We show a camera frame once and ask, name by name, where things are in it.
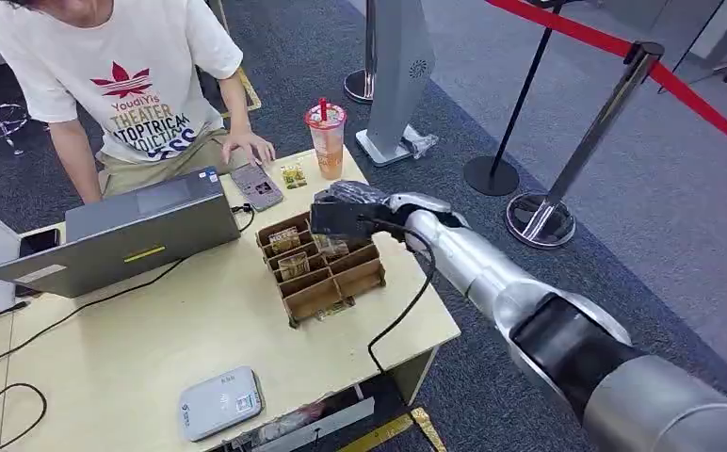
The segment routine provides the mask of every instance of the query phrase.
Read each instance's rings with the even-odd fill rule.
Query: table leg
[[[409,406],[413,404],[416,395],[419,394],[419,388],[422,387],[422,382],[425,380],[437,352],[438,347],[434,347],[389,371]]]

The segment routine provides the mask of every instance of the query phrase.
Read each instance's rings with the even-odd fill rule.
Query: chrome pole
[[[375,96],[375,72],[378,54],[375,47],[375,1],[366,0],[366,37],[363,69],[344,79],[344,92],[355,102],[371,104]]]
[[[622,79],[583,136],[572,158],[555,180],[549,194],[524,194],[508,204],[506,223],[509,231],[523,243],[541,249],[553,249],[574,236],[576,221],[563,196],[596,151],[602,138],[627,105],[636,88],[646,79],[654,64],[663,56],[663,46],[655,42],[636,42],[624,61],[628,64]]]

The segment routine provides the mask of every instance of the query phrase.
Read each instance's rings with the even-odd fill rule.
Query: red leaf logo
[[[124,82],[125,80],[129,80],[131,78],[125,68],[123,68],[116,62],[114,62],[114,67],[111,68],[111,75],[113,75],[114,80],[118,82]]]
[[[131,94],[144,94],[144,90],[151,87],[150,68],[143,69],[134,74],[133,78],[122,66],[113,62],[111,76],[114,80],[104,78],[92,78],[91,82],[105,90],[104,96],[120,96],[123,99]]]

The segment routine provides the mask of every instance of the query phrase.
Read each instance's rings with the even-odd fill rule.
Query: stanchion base
[[[363,69],[351,73],[344,79],[344,93],[359,104],[371,104],[374,99],[372,91],[370,88],[369,92],[366,92],[366,74]]]
[[[542,194],[524,194],[513,198],[506,209],[505,223],[510,233],[522,243],[533,248],[551,250],[572,239],[577,223],[566,205],[561,202],[554,207],[541,231],[532,236],[527,225],[545,199],[546,195]]]
[[[519,173],[505,160],[499,162],[491,175],[493,157],[475,157],[463,167],[463,179],[469,186],[486,196],[505,196],[516,191],[519,186]]]
[[[410,125],[408,125],[408,127],[406,127],[406,131],[409,128],[411,130],[413,129]],[[369,129],[363,129],[361,132],[355,134],[355,141],[358,143],[358,146],[363,149],[366,155],[369,155],[369,158],[372,159],[372,163],[376,167],[382,168],[412,156],[411,151],[408,151],[402,143],[397,144],[394,149],[378,149],[378,147],[375,146],[375,143],[373,143],[366,134],[368,130]]]

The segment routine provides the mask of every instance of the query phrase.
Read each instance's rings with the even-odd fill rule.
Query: wall
[[[702,59],[708,59],[710,53],[727,32],[727,0],[721,5],[716,16],[707,25],[699,38],[691,47],[690,52]]]

